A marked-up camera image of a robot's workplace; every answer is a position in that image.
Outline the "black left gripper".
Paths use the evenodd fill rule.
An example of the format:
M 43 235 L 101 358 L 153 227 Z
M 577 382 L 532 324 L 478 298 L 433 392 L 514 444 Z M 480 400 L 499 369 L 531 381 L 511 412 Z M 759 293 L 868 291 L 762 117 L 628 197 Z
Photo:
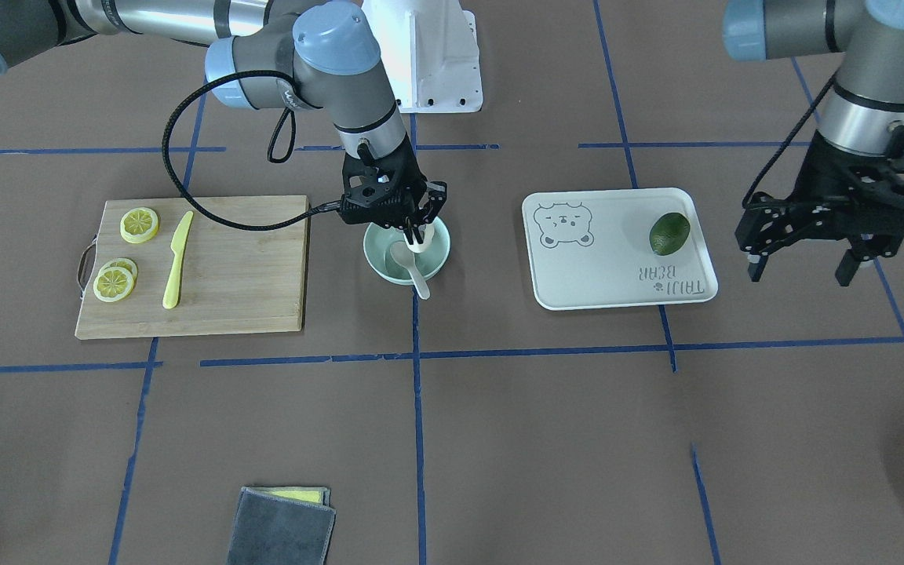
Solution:
M 874 260 L 876 239 L 904 239 L 904 152 L 863 156 L 840 150 L 815 133 L 792 193 L 775 198 L 756 191 L 735 229 L 738 246 L 749 254 L 749 279 L 760 282 L 769 257 L 806 239 L 847 239 L 835 271 L 850 286 L 862 265 Z

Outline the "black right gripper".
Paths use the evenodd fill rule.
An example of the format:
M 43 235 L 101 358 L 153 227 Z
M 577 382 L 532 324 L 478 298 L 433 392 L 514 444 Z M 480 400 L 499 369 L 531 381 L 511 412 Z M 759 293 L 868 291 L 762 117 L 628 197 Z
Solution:
M 411 144 L 400 144 L 388 156 L 367 161 L 345 154 L 342 182 L 340 215 L 345 223 L 397 228 L 403 230 L 408 244 L 420 243 L 425 226 L 436 237 L 448 185 L 427 179 Z

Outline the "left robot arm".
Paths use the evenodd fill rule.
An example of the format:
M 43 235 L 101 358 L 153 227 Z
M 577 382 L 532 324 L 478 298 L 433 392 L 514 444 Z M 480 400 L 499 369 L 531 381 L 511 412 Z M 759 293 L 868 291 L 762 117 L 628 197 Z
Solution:
M 810 104 L 821 119 L 792 192 L 750 186 L 734 234 L 754 282 L 796 241 L 846 240 L 835 276 L 849 286 L 904 240 L 904 1 L 731 1 L 724 46 L 742 61 L 844 55 Z

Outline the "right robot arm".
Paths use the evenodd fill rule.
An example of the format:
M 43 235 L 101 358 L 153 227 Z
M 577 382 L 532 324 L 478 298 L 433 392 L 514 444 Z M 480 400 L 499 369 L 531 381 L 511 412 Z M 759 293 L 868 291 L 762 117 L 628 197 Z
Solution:
M 205 93 L 233 108 L 281 108 L 283 117 L 323 108 L 344 148 L 342 196 L 309 210 L 348 224 L 399 230 L 410 250 L 429 246 L 447 185 L 428 181 L 381 61 L 365 12 L 351 1 L 0 1 L 0 75 L 57 46 L 96 35 L 154 35 L 206 47 L 205 85 L 173 110 L 170 142 L 187 107 Z

